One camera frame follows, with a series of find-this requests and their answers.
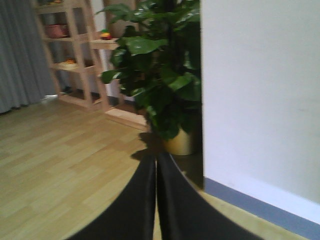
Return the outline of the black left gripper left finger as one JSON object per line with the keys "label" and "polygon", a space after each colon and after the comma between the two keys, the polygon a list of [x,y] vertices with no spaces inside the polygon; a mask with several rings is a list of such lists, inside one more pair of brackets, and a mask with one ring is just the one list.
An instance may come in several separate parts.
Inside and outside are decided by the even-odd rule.
{"label": "black left gripper left finger", "polygon": [[145,156],[132,178],[90,224],[69,240],[151,240],[156,207],[156,160]]}

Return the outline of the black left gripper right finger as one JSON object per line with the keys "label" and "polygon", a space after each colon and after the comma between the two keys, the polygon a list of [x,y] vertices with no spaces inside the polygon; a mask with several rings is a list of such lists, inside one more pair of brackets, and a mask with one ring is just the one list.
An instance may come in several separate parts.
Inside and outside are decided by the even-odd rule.
{"label": "black left gripper right finger", "polygon": [[157,206],[164,240],[258,240],[205,201],[169,153],[157,156]]}

